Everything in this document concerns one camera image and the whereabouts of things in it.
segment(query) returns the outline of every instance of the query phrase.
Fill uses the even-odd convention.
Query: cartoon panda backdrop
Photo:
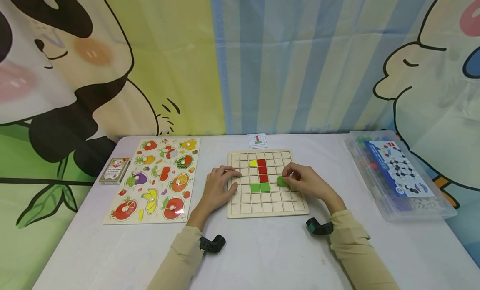
[[[479,89],[480,0],[0,0],[0,289],[134,135],[393,129],[479,264]]]

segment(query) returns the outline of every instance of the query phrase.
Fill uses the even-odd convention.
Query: white table
[[[342,134],[269,135],[268,148],[290,148],[300,164],[312,166],[343,197],[363,223],[372,245],[402,289],[478,289],[480,270],[444,221],[391,224],[344,146]],[[123,138],[112,157],[131,157],[140,137]],[[248,149],[247,136],[202,137],[192,192],[195,206],[206,174],[227,163],[227,152]],[[34,290],[145,289],[184,224],[104,226],[117,186],[92,187],[48,261]],[[313,237],[305,222],[328,215],[309,199],[304,216],[227,219],[227,207],[212,214],[204,234],[227,240],[206,254],[190,289],[351,289],[327,237]]]

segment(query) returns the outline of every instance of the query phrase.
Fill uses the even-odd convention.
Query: beige sleeve
[[[175,237],[147,290],[187,289],[203,256],[199,247],[201,236],[198,228],[185,226]]]
[[[347,271],[356,290],[400,289],[392,274],[370,245],[370,236],[350,211],[334,213],[330,248]]]

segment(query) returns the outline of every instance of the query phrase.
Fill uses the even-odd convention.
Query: green square tile
[[[270,184],[267,182],[263,182],[260,184],[260,190],[262,192],[270,192]]]
[[[252,193],[260,192],[260,184],[251,184],[250,185],[250,191]]]

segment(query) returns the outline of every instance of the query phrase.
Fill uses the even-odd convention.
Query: panda mouth
[[[62,55],[60,56],[56,56],[56,57],[48,57],[47,55],[45,55],[49,60],[56,60],[56,59],[59,59],[59,58],[62,58],[64,56],[67,56],[68,54],[68,51],[65,51],[65,53],[63,53]],[[45,69],[53,69],[53,66],[50,66],[50,67],[47,67],[47,66],[44,66]]]

